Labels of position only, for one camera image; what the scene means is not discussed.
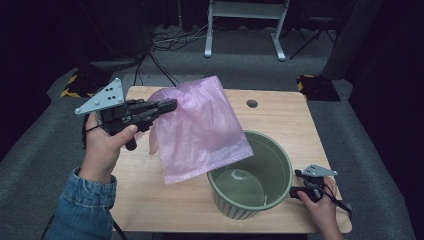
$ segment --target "denim jacket sleeve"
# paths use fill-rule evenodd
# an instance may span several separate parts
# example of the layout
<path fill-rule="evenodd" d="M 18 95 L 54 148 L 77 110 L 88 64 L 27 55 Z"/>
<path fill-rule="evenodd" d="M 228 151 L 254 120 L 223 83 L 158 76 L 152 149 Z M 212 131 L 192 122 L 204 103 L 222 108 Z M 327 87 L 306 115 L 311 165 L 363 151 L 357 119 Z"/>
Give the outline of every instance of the denim jacket sleeve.
<path fill-rule="evenodd" d="M 73 170 L 59 197 L 54 221 L 46 239 L 110 239 L 113 219 L 109 210 L 116 196 L 116 178 L 99 184 L 78 177 Z"/>

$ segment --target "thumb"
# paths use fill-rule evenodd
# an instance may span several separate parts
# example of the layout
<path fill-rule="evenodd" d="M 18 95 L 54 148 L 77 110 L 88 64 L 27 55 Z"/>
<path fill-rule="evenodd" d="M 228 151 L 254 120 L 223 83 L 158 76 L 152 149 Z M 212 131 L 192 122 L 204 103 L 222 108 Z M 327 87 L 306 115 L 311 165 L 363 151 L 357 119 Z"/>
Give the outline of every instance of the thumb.
<path fill-rule="evenodd" d="M 88 130 L 88 129 L 93 128 L 97 125 L 99 125 L 99 122 L 97 120 L 97 115 L 96 115 L 95 112 L 92 112 L 88 115 L 87 122 L 85 123 L 85 128 L 86 128 L 86 130 Z"/>
<path fill-rule="evenodd" d="M 126 127 L 124 130 L 117 133 L 115 136 L 113 136 L 113 141 L 115 144 L 119 147 L 124 146 L 127 144 L 137 133 L 138 128 L 136 125 L 130 125 Z"/>

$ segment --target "human hand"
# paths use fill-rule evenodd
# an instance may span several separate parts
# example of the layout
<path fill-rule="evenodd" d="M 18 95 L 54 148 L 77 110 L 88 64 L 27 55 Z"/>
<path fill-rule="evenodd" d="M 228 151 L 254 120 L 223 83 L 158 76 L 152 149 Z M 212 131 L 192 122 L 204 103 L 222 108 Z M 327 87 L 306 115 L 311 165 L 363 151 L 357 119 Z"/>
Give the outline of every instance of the human hand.
<path fill-rule="evenodd" d="M 324 178 L 324 184 L 327 185 L 325 191 L 327 193 L 337 194 L 337 185 L 329 177 Z M 317 225 L 325 240 L 343 239 L 336 220 L 336 205 L 331 199 L 324 195 L 318 202 L 313 202 L 303 191 L 298 191 L 297 195 L 309 210 L 312 221 Z"/>
<path fill-rule="evenodd" d="M 96 114 L 90 113 L 86 129 L 97 125 Z M 121 147 L 130 141 L 137 131 L 137 126 L 131 125 L 114 136 L 110 136 L 100 127 L 87 132 L 86 152 L 79 177 L 103 184 L 110 183 Z"/>

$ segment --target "pink plastic bag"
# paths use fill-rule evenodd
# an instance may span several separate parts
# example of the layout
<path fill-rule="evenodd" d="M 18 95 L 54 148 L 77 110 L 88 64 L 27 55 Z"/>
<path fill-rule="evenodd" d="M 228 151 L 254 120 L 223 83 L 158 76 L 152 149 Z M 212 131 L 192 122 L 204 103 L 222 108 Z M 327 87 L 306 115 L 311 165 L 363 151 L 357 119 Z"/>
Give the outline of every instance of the pink plastic bag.
<path fill-rule="evenodd" d="M 166 184 L 201 175 L 253 155 L 219 79 L 209 77 L 161 89 L 148 99 L 174 98 L 175 111 L 150 129 L 150 154 L 159 149 Z"/>

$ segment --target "wooden table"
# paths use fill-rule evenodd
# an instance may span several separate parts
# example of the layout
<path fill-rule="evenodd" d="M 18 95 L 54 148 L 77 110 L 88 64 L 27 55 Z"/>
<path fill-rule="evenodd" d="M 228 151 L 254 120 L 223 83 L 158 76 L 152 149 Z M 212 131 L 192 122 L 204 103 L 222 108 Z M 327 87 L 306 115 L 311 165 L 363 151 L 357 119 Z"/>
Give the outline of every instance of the wooden table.
<path fill-rule="evenodd" d="M 127 99 L 147 99 L 158 87 L 131 87 Z M 245 130 L 262 132 L 287 152 L 293 169 L 311 163 L 330 168 L 317 130 L 302 94 L 297 92 L 225 90 Z M 254 99 L 258 107 L 246 102 Z M 297 199 L 286 198 L 276 207 L 246 220 L 233 220 L 216 208 L 206 174 L 166 185 L 158 153 L 149 155 L 149 132 L 138 140 L 136 150 L 122 150 L 113 174 L 118 179 L 112 216 L 124 231 L 314 233 L 318 229 Z M 294 185 L 301 183 L 294 177 Z M 337 209 L 343 233 L 351 222 Z"/>

